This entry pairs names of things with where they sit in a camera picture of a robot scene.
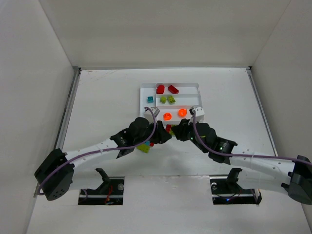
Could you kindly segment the red lego brick cluster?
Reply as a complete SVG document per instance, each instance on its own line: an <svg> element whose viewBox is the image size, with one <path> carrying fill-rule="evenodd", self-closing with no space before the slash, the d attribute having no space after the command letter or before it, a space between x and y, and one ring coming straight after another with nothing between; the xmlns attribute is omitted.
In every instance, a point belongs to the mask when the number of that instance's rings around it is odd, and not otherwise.
<svg viewBox="0 0 312 234"><path fill-rule="evenodd" d="M166 132L169 133L169 132L170 132L170 129L171 129L171 125L170 125L170 124L167 124L167 125L166 125L166 128L165 128Z"/></svg>

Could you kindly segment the orange round disc piece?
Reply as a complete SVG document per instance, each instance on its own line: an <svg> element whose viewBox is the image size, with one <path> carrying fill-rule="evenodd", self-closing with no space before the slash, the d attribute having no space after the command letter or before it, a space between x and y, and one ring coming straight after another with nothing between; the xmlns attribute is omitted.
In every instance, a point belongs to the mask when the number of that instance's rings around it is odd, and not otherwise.
<svg viewBox="0 0 312 234"><path fill-rule="evenodd" d="M179 116L179 117L186 117L186 116L187 116L187 113L188 113L187 109L180 109L180 110L178 111L178 116Z"/></svg>

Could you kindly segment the lime lego plate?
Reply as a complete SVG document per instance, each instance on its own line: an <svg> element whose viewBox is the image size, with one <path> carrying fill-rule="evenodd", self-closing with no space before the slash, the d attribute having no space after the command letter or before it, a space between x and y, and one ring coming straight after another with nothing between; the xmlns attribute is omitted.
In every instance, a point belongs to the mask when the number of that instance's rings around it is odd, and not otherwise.
<svg viewBox="0 0 312 234"><path fill-rule="evenodd" d="M169 104L174 104L176 102L176 100L174 99L173 96L168 96L167 100L168 100Z"/></svg>

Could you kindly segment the red long lego brick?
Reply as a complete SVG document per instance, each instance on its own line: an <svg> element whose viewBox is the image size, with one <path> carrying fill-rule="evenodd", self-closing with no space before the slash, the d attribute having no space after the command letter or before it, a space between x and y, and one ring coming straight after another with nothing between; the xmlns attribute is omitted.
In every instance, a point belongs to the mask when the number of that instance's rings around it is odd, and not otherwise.
<svg viewBox="0 0 312 234"><path fill-rule="evenodd" d="M178 94L178 93L179 93L179 90L178 90L176 87L174 87L173 85L170 85L170 86L168 87L168 91L169 91L170 93L172 93L172 94Z"/></svg>

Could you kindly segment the red rounded lego brick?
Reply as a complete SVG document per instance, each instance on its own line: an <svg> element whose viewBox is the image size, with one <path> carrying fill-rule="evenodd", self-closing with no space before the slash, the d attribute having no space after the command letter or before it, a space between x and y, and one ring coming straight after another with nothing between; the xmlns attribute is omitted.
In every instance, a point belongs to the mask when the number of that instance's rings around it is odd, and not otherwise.
<svg viewBox="0 0 312 234"><path fill-rule="evenodd" d="M156 94L163 94L165 91L165 86L163 84L160 84L156 88Z"/></svg>

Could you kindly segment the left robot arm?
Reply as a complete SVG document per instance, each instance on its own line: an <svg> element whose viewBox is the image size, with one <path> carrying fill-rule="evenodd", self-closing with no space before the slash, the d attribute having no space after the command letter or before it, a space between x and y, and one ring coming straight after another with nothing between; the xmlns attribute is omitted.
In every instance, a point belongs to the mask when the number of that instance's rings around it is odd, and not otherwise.
<svg viewBox="0 0 312 234"><path fill-rule="evenodd" d="M146 146L147 142L163 144L170 139L171 135L161 121L150 123L137 117L129 127L101 143L70 152L54 149L34 173L39 186L37 195L53 201L77 186L100 188L107 180L104 171L96 168L100 162L130 154L136 147Z"/></svg>

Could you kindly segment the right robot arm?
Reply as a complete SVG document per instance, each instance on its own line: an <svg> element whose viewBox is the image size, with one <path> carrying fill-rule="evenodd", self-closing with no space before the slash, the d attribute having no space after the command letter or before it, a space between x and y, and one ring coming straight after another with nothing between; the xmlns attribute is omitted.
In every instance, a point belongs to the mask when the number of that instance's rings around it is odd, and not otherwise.
<svg viewBox="0 0 312 234"><path fill-rule="evenodd" d="M287 194L291 199L312 203L312 163L305 156L297 158L232 154L237 143L218 137L207 123L183 119L171 128L180 141L191 141L214 162L230 165L227 183L239 189L264 189Z"/></svg>

